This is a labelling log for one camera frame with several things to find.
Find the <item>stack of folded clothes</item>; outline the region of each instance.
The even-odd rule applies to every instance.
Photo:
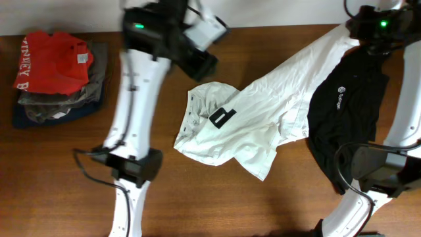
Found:
[[[63,32],[31,33],[22,42],[19,69],[15,128],[73,121],[102,104],[107,44],[86,43]]]

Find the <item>black t-shirt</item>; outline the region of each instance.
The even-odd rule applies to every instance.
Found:
[[[369,55],[364,47],[342,58],[317,88],[307,115],[309,146],[319,167],[340,194],[345,187],[335,172],[334,153],[347,142],[376,138],[376,122],[389,77],[382,74],[387,55]],[[351,183],[354,151],[340,159],[340,169]]]

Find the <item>wooden table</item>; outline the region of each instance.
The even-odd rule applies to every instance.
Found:
[[[213,80],[242,90],[253,80],[310,44],[334,25],[234,29],[210,49],[220,59]],[[0,236],[104,237],[111,229],[114,190],[93,183],[76,167],[71,149],[102,144],[118,93],[118,33],[80,34],[109,43],[113,69],[104,108],[75,122],[16,130],[11,126],[22,36],[0,38]],[[391,80],[378,121],[382,142],[393,121],[403,76],[402,52],[384,65]],[[280,146],[261,182],[232,159],[206,166],[173,149],[184,115],[187,91],[197,84],[176,68],[162,86],[151,143],[164,152],[143,213],[144,236],[264,236],[277,230],[310,230],[339,203],[318,168],[306,140]],[[110,170],[83,158],[89,172],[112,181]],[[421,192],[405,193],[380,209],[366,230],[386,236],[419,236]]]

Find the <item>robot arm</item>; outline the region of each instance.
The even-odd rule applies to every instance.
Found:
[[[92,152],[74,152],[88,178],[116,188],[110,237],[142,235],[146,192],[162,163],[162,152],[150,148],[149,138],[157,97],[168,70],[177,64],[196,81],[210,75],[218,60],[206,48],[229,31],[202,5],[200,12],[196,11],[200,20],[186,25],[187,4],[188,0],[160,0],[142,8],[125,9],[125,50],[120,54],[121,81],[112,127],[101,147]],[[112,168],[114,184],[90,177],[77,153]]]
[[[365,11],[370,12],[370,9],[362,7],[361,15],[373,14]],[[336,210],[321,222],[320,236],[357,236],[379,208],[403,191],[421,187],[421,149],[418,145],[421,138],[421,38],[418,20],[415,15],[409,17],[408,13],[403,13],[367,24],[348,22],[351,37],[371,41],[373,53],[392,51],[395,43],[403,43],[405,73],[393,126],[384,141],[389,147],[360,147],[353,157],[351,185],[369,198],[348,190]],[[392,25],[381,29],[382,22],[386,22],[386,26]],[[374,24],[378,24],[382,32],[376,32]],[[395,30],[404,37],[395,38]],[[390,149],[391,146],[401,149]]]

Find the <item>white t-shirt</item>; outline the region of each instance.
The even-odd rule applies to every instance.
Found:
[[[242,92],[218,82],[194,88],[174,148],[207,165],[235,157],[264,180],[276,147],[309,136],[307,113],[314,91],[344,53],[358,45],[342,24]]]

